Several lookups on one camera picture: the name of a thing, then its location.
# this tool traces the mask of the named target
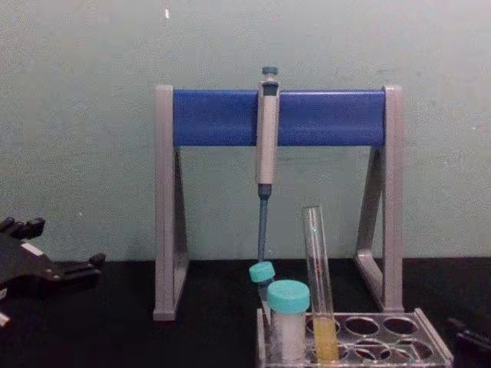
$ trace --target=test tube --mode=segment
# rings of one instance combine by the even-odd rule
[[[266,302],[266,296],[269,284],[275,280],[275,269],[270,261],[259,262],[249,269],[249,276],[251,277],[252,282],[258,285],[262,309],[264,310],[268,324],[271,324],[271,311]]]
[[[318,362],[323,363],[338,360],[339,355],[321,207],[317,205],[303,208],[302,217],[315,350]]]

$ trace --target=black countertop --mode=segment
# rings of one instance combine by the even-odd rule
[[[0,329],[0,367],[255,366],[253,261],[194,261],[177,320],[156,324],[153,262],[110,262],[92,291],[46,301],[8,300]],[[375,312],[352,260],[331,260],[334,309]],[[305,262],[275,261],[277,278],[306,281]],[[454,352],[455,368],[491,366],[456,352],[446,319],[491,331],[491,258],[404,261],[404,306],[420,307]]]

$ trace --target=pipette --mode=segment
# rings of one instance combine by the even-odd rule
[[[264,67],[265,79],[259,82],[257,158],[255,163],[259,195],[258,260],[264,261],[268,200],[272,191],[278,145],[279,85],[277,67]]]

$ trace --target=gray stand leg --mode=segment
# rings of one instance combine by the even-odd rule
[[[382,149],[372,147],[370,151],[355,261],[378,307],[384,312],[402,312],[402,90],[398,86],[388,86],[385,94],[385,146]],[[381,193],[383,272],[371,251]]]
[[[188,257],[179,154],[173,146],[173,88],[157,86],[155,119],[154,320],[175,320]]]

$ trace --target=turquoise screw cap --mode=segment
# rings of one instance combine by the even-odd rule
[[[277,67],[264,67],[262,69],[262,73],[263,74],[274,74],[274,75],[277,75],[278,74],[278,68]]]
[[[254,264],[249,269],[252,282],[264,282],[275,277],[275,269],[269,261]]]
[[[310,305],[310,290],[300,281],[281,280],[268,286],[268,306],[283,314],[303,313]]]

